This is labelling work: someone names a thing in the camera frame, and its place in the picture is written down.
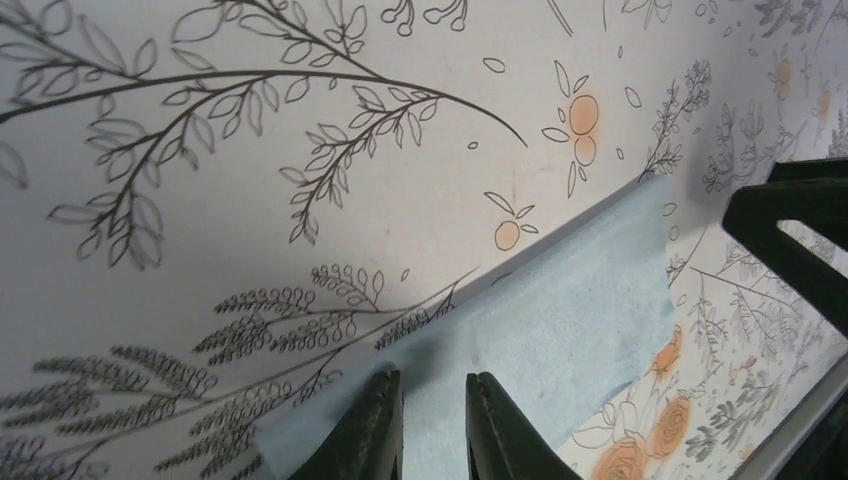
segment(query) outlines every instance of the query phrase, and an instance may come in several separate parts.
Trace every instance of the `herb sprig drawing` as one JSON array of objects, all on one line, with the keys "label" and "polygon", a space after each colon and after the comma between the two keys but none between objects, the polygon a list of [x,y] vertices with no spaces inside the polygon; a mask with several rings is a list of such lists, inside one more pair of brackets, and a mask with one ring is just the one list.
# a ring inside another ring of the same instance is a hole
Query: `herb sprig drawing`
[{"label": "herb sprig drawing", "polygon": [[[144,346],[116,346],[108,356],[36,362],[34,372],[60,379],[0,397],[0,414],[5,417],[0,446],[6,452],[0,477],[102,478],[110,468],[109,461],[98,455],[105,445],[195,415],[197,420],[187,432],[194,443],[162,459],[153,470],[164,472],[202,461],[197,465],[201,478],[232,470],[231,465],[239,469],[232,478],[247,478],[262,464],[261,456],[249,452],[258,419],[272,411],[296,408],[340,378],[343,372],[334,359],[351,346],[383,332],[374,346],[382,348],[453,310],[454,292],[471,273],[400,308],[382,306],[380,294],[387,286],[382,271],[351,265],[316,266],[310,275],[312,288],[233,295],[214,311],[239,318],[194,347],[196,354],[208,355],[208,367]],[[407,275],[405,270],[400,282]],[[215,367],[259,352],[307,356],[266,378],[214,391]],[[116,399],[132,403],[115,407]],[[80,441],[45,451],[47,435],[33,437],[16,431],[32,426],[50,426],[52,435]]]},{"label": "herb sprig drawing", "polygon": [[676,136],[680,133],[681,115],[683,120],[689,122],[696,111],[707,106],[710,101],[711,83],[712,74],[708,60],[696,61],[686,72],[686,95],[683,98],[680,98],[680,86],[677,84],[677,79],[672,80],[671,87],[666,90],[668,100],[663,101],[662,108],[657,110],[659,120],[653,128],[657,142],[648,150],[648,161],[639,176],[640,181],[658,173],[672,173],[683,159],[680,154],[683,143],[674,139],[672,135]]},{"label": "herb sprig drawing", "polygon": [[[15,108],[0,114],[0,124],[79,102],[95,106],[96,120],[89,124],[86,144],[97,152],[96,165],[110,189],[81,203],[60,205],[48,215],[50,220],[85,228],[77,248],[79,260],[108,248],[110,267],[121,261],[140,270],[159,266],[163,216],[145,190],[161,185],[163,167],[180,159],[197,170],[201,155],[215,153],[219,142],[244,127],[261,136],[269,115],[310,94],[320,95],[319,84],[329,90],[349,86],[360,111],[343,123],[319,123],[307,131],[314,144],[312,159],[303,168],[286,165],[280,170],[296,186],[290,242],[303,239],[314,245],[319,231],[315,207],[321,201],[342,207],[343,196],[350,192],[347,170],[354,159],[373,156],[378,137],[388,134],[398,146],[404,141],[420,146],[421,124],[435,115],[441,102],[481,114],[524,143],[506,121],[475,103],[386,77],[361,63],[357,54],[365,47],[368,29],[364,6],[328,0],[321,12],[333,27],[318,33],[309,26],[312,14],[298,1],[222,0],[191,10],[174,23],[168,52],[185,71],[156,76],[162,70],[161,42],[149,38],[137,46],[119,46],[89,16],[76,15],[69,0],[50,2],[37,12],[13,2],[0,11],[2,28],[17,38],[0,46],[0,57],[20,66],[10,99]],[[222,70],[191,50],[193,44],[225,35],[231,28],[251,32],[281,49],[283,66]],[[60,45],[64,35],[77,34],[85,41],[84,49]],[[164,111],[176,112],[164,126],[143,125],[120,113],[121,94],[154,87],[172,87],[156,100]],[[11,146],[3,149],[0,173],[20,188],[31,179],[18,161],[20,156],[10,152],[14,152]]]},{"label": "herb sprig drawing", "polygon": [[[798,147],[798,139],[807,126],[805,120],[796,132],[788,132],[782,125],[777,126],[776,139],[763,147],[759,139],[765,127],[762,105],[752,100],[748,104],[747,114],[738,123],[737,110],[727,104],[722,105],[721,124],[716,127],[716,142],[721,148],[717,155],[707,157],[707,172],[701,181],[706,185],[707,193],[729,190],[734,182],[737,186],[750,185],[768,173],[775,162],[791,158]],[[737,143],[736,135],[742,133],[744,146]]]}]

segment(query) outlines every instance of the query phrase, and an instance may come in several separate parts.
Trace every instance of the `orange rose drawing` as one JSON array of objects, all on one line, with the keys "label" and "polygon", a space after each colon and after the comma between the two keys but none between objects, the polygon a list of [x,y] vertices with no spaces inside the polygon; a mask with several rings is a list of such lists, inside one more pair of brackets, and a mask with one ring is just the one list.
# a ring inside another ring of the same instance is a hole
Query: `orange rose drawing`
[{"label": "orange rose drawing", "polygon": [[624,438],[601,455],[590,479],[642,480],[647,459],[645,441],[641,437]]},{"label": "orange rose drawing", "polygon": [[686,397],[677,397],[665,407],[651,433],[650,446],[654,457],[664,458],[674,453],[686,435],[689,417],[689,399]]},{"label": "orange rose drawing", "polygon": [[683,330],[680,325],[674,327],[674,335],[671,341],[654,357],[654,363],[651,366],[651,371],[657,375],[657,380],[661,381],[668,374],[680,358],[680,348],[683,346]]}]

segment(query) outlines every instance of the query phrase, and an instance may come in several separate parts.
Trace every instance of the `wallpaper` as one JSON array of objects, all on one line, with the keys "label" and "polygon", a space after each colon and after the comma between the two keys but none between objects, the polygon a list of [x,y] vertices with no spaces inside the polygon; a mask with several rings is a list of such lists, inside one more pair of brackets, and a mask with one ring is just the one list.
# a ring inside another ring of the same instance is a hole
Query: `wallpaper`
[{"label": "wallpaper", "polygon": [[[848,4],[675,1],[0,0],[0,477],[254,476],[269,412],[661,174],[684,313],[628,390],[658,413],[605,406],[577,468],[733,468],[844,345],[704,225],[761,165],[845,151]],[[650,435],[699,400],[748,416]]]},{"label": "wallpaper", "polygon": [[[678,325],[642,377],[561,448],[585,478],[728,478],[848,351],[839,332],[720,226],[730,193],[764,182],[775,162],[848,153],[848,57],[827,49],[844,44],[848,4],[734,3],[705,2],[694,15],[712,9],[725,22],[749,22],[751,48],[738,54],[749,56],[762,88],[716,101],[691,137],[697,158],[674,173],[662,215]],[[848,274],[848,255],[826,238],[799,222],[779,226]]]}]

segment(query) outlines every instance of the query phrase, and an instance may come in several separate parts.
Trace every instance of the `leaf drawing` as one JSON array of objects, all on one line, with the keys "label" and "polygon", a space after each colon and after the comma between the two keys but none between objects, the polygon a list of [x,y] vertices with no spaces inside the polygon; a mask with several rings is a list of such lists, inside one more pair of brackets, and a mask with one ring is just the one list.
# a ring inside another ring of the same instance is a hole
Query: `leaf drawing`
[{"label": "leaf drawing", "polygon": [[627,103],[633,108],[642,108],[642,99],[639,94],[631,87],[624,87],[624,93],[627,95]]},{"label": "leaf drawing", "polygon": [[[16,38],[0,46],[0,57],[20,69],[10,98],[12,108],[0,113],[0,124],[75,103],[91,101],[95,107],[97,120],[89,124],[84,143],[108,186],[48,215],[79,228],[77,259],[101,254],[110,268],[122,263],[138,270],[161,265],[164,215],[145,188],[167,182],[169,164],[185,162],[198,170],[203,154],[214,154],[222,141],[245,133],[264,135],[271,115],[286,105],[323,95],[319,86],[350,87],[346,99],[356,102],[359,111],[352,119],[322,121],[308,132],[313,143],[317,139],[312,151],[304,152],[311,157],[287,159],[293,163],[277,167],[282,178],[295,179],[291,242],[315,244],[319,203],[343,208],[344,197],[351,192],[347,172],[355,159],[374,157],[378,145],[382,151],[389,143],[397,148],[424,147],[425,122],[436,117],[439,104],[455,103],[493,120],[524,143],[506,121],[475,103],[386,77],[362,63],[357,54],[368,38],[368,12],[364,5],[351,3],[325,2],[326,8],[309,14],[298,1],[227,0],[193,8],[170,28],[169,56],[181,71],[164,76],[156,76],[161,40],[119,45],[108,29],[76,14],[69,0],[47,2],[39,11],[20,2],[4,7],[3,15],[9,12],[9,18],[16,19],[5,25]],[[397,11],[412,8],[411,1],[401,1]],[[321,14],[324,18],[309,18]],[[451,18],[451,28],[459,31],[466,14],[466,1],[454,0],[444,9],[425,11],[424,16],[431,23]],[[276,52],[272,60],[277,66],[218,68],[211,54],[200,52],[209,51],[202,48],[207,42],[233,33],[226,25],[269,45],[274,42],[268,51]],[[67,42],[54,40],[62,35],[78,35],[84,45],[66,48]],[[487,60],[493,71],[505,69],[503,62]],[[123,96],[131,92],[150,95],[167,120],[154,126],[119,113]],[[15,152],[11,144],[0,146],[0,177],[24,188],[29,184],[25,159]]]}]

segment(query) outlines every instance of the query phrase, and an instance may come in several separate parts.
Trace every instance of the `black bracket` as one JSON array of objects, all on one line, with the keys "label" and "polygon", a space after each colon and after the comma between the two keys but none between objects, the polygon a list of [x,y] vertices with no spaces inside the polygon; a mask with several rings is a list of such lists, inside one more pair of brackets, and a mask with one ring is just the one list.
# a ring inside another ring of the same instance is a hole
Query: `black bracket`
[{"label": "black bracket", "polygon": [[722,227],[848,337],[848,279],[781,231],[797,220],[848,250],[848,158],[775,164],[730,199]]}]

